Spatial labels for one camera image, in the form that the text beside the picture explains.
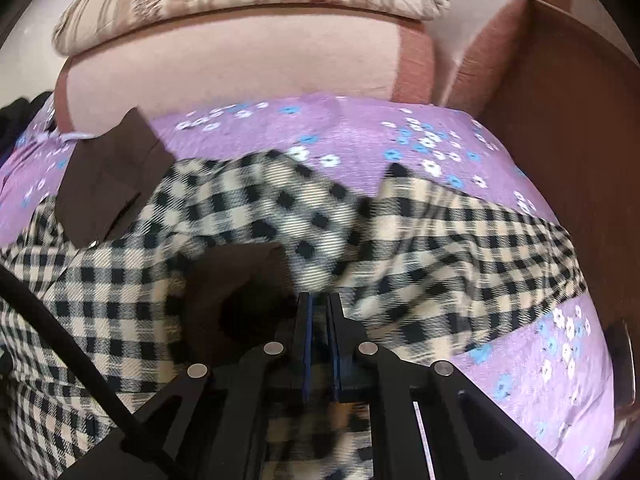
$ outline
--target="brown collar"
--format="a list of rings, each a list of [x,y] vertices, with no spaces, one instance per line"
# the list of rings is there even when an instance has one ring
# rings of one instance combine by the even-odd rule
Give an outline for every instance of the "brown collar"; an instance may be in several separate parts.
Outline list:
[[[174,162],[133,108],[103,136],[78,141],[58,191],[56,219],[78,248],[119,238]]]

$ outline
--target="plaid fabric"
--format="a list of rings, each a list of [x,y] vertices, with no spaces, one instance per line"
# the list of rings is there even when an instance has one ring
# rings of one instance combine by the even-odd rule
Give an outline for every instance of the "plaid fabric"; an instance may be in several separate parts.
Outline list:
[[[282,243],[298,290],[338,290],[346,314],[374,340],[423,363],[509,333],[586,290],[564,229],[397,164],[367,198],[279,152],[180,161],[127,234],[93,248],[73,247],[53,211],[54,200],[43,201],[0,262],[42,299],[131,410],[185,364],[184,276],[217,244]],[[1,302],[0,330],[15,365],[15,450],[37,478],[55,478],[111,422]],[[321,362],[323,337],[315,341]],[[330,404],[322,386],[302,416],[274,408],[269,443],[265,478],[371,476],[366,409]]]

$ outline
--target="purple bedsheet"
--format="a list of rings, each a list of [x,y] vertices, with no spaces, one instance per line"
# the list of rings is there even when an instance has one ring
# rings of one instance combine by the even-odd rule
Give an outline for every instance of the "purple bedsheet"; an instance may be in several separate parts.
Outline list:
[[[42,117],[0,168],[0,246],[56,193],[72,153],[74,141],[42,137]],[[367,194],[399,161],[425,178],[556,222],[501,143],[456,110],[313,94],[202,108],[151,124],[177,158],[276,148]],[[611,362],[588,293],[452,361],[574,477],[594,478],[614,412]]]

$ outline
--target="black cable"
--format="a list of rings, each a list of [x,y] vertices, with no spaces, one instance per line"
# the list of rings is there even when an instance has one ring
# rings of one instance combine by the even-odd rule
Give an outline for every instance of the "black cable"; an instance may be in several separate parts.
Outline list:
[[[174,460],[162,450],[161,444],[111,390],[107,381],[91,359],[82,352],[71,334],[60,325],[27,286],[1,264],[0,297],[51,346],[135,448],[148,456],[169,478],[186,479],[186,475]]]

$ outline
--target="silver rivet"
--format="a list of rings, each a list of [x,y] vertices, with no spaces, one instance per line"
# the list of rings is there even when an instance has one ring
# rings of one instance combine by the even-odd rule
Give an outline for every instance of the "silver rivet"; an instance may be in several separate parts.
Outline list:
[[[358,345],[358,350],[361,354],[373,355],[378,351],[378,345],[372,343],[371,341],[365,341],[364,343],[360,343]]]
[[[189,368],[187,368],[187,375],[191,379],[199,379],[207,375],[207,367],[200,363],[191,365]]]
[[[282,353],[284,346],[282,346],[282,343],[278,343],[277,341],[271,341],[264,346],[263,350],[267,355],[278,355]]]
[[[438,361],[433,365],[433,369],[436,370],[438,375],[445,377],[448,377],[453,373],[453,365],[449,361]]]

